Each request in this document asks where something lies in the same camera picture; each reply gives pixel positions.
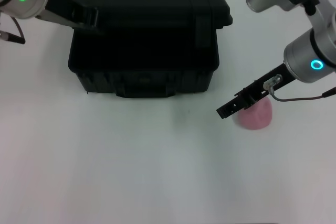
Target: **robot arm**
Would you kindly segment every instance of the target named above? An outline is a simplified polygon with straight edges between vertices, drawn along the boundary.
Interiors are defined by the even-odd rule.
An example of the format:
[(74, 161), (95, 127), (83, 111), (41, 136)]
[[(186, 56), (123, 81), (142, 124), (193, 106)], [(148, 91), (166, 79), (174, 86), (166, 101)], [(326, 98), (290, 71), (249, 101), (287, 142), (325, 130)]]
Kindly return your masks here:
[(312, 100), (335, 94), (335, 88), (320, 97), (278, 99), (274, 92), (295, 79), (313, 83), (336, 69), (336, 8), (328, 0), (246, 0), (250, 9), (262, 12), (278, 5), (292, 10), (301, 4), (313, 26), (290, 43), (284, 52), (284, 63), (236, 94), (236, 98), (217, 110), (227, 118), (241, 109), (247, 109), (268, 94), (278, 101)]
[(98, 11), (73, 0), (0, 0), (0, 12), (11, 17), (36, 17), (61, 25), (95, 29)]

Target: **white table surface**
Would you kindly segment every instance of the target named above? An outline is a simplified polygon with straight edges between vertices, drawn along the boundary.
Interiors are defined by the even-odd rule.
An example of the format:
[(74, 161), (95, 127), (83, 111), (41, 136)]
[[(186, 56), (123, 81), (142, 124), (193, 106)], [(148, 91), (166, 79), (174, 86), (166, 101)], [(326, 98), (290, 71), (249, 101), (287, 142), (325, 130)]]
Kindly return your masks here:
[[(0, 223), (336, 223), (336, 98), (272, 100), (260, 131), (216, 112), (310, 23), (301, 8), (227, 2), (234, 24), (217, 33), (209, 90), (168, 99), (87, 95), (67, 66), (72, 29), (20, 20), (27, 43), (0, 41)], [(1, 28), (15, 32), (7, 17)], [(296, 81), (278, 96), (335, 81)]]

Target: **pink object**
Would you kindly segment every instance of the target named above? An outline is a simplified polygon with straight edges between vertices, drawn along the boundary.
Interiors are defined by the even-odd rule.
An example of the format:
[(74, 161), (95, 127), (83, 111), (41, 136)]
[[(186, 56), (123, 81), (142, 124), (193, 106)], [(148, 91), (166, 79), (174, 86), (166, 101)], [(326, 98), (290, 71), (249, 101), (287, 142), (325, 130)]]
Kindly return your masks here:
[(261, 99), (247, 110), (238, 112), (240, 125), (249, 130), (260, 130), (272, 121), (272, 104), (268, 97)]

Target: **case lid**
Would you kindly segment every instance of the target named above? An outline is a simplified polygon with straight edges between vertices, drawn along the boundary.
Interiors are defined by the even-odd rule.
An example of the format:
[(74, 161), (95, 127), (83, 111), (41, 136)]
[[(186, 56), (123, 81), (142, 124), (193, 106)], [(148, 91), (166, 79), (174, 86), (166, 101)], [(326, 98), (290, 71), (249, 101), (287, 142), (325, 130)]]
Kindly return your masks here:
[(211, 29), (232, 24), (230, 8), (225, 0), (76, 0), (96, 7), (98, 27), (193, 27), (196, 44), (205, 47)]

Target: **blue led ring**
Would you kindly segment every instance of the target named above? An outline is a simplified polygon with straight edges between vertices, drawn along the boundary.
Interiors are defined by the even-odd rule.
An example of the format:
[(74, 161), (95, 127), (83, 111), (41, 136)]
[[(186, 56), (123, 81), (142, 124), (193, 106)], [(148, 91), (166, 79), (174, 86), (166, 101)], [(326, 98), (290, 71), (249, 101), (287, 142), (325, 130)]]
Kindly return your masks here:
[(313, 60), (310, 64), (312, 69), (320, 70), (323, 68), (323, 62), (320, 60)]

